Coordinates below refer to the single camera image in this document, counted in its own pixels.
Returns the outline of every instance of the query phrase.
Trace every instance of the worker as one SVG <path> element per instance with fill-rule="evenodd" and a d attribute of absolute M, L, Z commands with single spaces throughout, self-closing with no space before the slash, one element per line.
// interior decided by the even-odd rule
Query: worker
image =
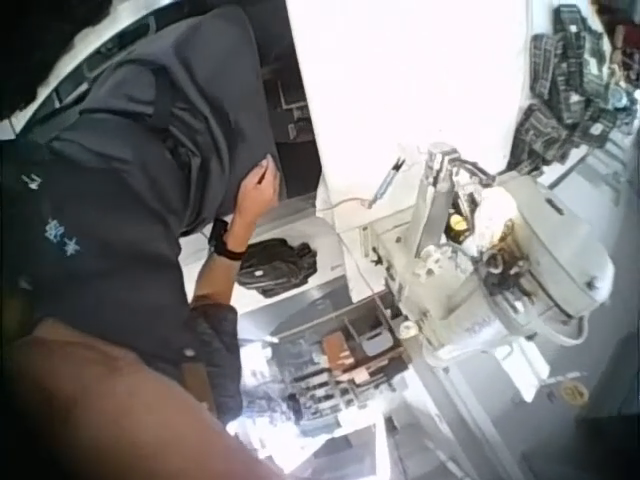
<path fill-rule="evenodd" d="M 33 305 L 5 388 L 29 431 L 74 478 L 279 478 L 224 429 L 242 411 L 232 289 L 281 193 L 242 11 L 139 42 L 70 125 L 5 154 L 3 257 Z M 179 239 L 211 222 L 188 299 Z"/>

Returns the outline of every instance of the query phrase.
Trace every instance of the fabric pile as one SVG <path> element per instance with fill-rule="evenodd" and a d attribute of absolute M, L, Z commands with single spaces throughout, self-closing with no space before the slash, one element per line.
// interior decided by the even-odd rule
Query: fabric pile
<path fill-rule="evenodd" d="M 604 34 L 580 9 L 556 7 L 553 29 L 531 38 L 530 89 L 537 101 L 518 123 L 507 164 L 521 174 L 540 175 L 580 145 L 603 147 L 616 126 L 630 131 L 637 114 L 634 91 L 609 75 Z"/>
<path fill-rule="evenodd" d="M 265 298 L 306 285 L 318 271 L 317 253 L 308 243 L 293 247 L 284 238 L 249 245 L 240 265 L 238 284 Z"/>

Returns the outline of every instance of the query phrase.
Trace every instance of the stacked garment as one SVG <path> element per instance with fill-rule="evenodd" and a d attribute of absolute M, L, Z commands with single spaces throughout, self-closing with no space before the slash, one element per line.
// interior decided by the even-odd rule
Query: stacked garment
<path fill-rule="evenodd" d="M 515 131 L 507 170 L 539 175 L 580 145 L 603 147 L 611 131 L 635 118 L 633 90 L 609 75 L 604 34 L 576 5 L 553 11 L 551 35 L 530 44 L 530 104 Z"/>

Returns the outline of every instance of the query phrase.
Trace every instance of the dark hair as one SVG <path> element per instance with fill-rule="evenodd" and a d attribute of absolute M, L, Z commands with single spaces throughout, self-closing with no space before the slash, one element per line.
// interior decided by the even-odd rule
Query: dark hair
<path fill-rule="evenodd" d="M 113 0 L 10 2 L 0 15 L 0 119 L 35 100 L 75 36 L 99 23 Z"/>

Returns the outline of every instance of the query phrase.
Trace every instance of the black wristwatch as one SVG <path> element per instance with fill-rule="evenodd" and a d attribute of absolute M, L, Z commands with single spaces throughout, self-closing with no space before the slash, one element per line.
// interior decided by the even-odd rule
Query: black wristwatch
<path fill-rule="evenodd" d="M 229 229 L 229 222 L 216 218 L 211 227 L 211 235 L 209 235 L 209 253 L 215 253 L 220 257 L 224 257 L 233 262 L 240 262 L 247 251 L 234 252 L 227 248 L 227 242 L 224 241 L 224 236 Z"/>

